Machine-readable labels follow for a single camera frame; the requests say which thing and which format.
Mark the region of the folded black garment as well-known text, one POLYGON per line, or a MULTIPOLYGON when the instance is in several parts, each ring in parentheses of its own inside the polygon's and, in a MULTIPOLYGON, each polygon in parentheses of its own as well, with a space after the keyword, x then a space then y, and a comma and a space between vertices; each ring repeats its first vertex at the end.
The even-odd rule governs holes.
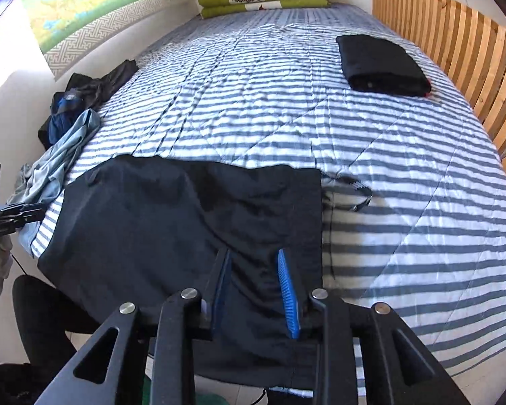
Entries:
POLYGON ((336 38, 344 77, 353 90, 408 97, 427 97, 429 79, 405 49, 379 37, 336 38))

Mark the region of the wooden slatted bed rail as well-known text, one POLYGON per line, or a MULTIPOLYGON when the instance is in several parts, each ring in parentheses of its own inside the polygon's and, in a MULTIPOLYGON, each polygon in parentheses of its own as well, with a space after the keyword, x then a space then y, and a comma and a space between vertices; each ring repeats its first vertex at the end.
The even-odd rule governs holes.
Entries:
POLYGON ((455 0, 372 0, 372 11, 419 46, 454 83, 506 172, 506 28, 455 0))

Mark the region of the light blue shirt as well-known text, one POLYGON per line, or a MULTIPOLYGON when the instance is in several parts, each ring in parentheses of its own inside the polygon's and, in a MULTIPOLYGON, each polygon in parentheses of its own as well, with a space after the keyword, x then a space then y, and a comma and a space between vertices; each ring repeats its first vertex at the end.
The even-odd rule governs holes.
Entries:
POLYGON ((21 168, 14 191, 6 203, 48 206, 54 202, 63 189, 67 172, 99 126, 100 117, 97 112, 92 109, 82 112, 65 134, 38 160, 21 168))

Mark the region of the black yellow-striped track pants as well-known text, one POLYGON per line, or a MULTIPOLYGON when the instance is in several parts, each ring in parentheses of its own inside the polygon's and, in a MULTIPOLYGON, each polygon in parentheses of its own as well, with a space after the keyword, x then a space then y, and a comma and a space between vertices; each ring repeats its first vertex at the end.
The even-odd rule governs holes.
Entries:
POLYGON ((246 169, 117 156, 68 184, 40 271, 96 321, 121 303, 162 304, 204 290, 217 256, 232 262, 215 338, 194 343, 205 378, 310 389, 316 350, 287 327, 284 257, 307 289, 321 285, 324 177, 314 168, 246 169))

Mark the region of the blue white striped bedspread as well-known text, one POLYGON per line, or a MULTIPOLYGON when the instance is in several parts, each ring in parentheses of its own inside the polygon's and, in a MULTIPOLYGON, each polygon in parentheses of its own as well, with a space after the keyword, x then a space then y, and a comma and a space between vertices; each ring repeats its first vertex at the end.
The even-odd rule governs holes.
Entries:
POLYGON ((336 38, 393 31, 352 5, 194 18, 137 57, 67 175, 110 157, 316 167, 373 190, 325 214, 325 283, 387 301, 473 404, 506 388, 506 174, 467 100, 415 45, 425 99, 352 90, 336 38))

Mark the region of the dark jacket pile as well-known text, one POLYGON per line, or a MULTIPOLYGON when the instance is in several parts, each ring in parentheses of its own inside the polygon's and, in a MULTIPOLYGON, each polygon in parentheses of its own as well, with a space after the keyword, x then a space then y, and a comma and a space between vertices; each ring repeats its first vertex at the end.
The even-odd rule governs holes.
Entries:
POLYGON ((50 115, 38 130, 44 149, 49 149, 73 126, 86 109, 97 111, 138 71, 135 60, 126 59, 99 79, 73 73, 65 91, 53 95, 50 115))

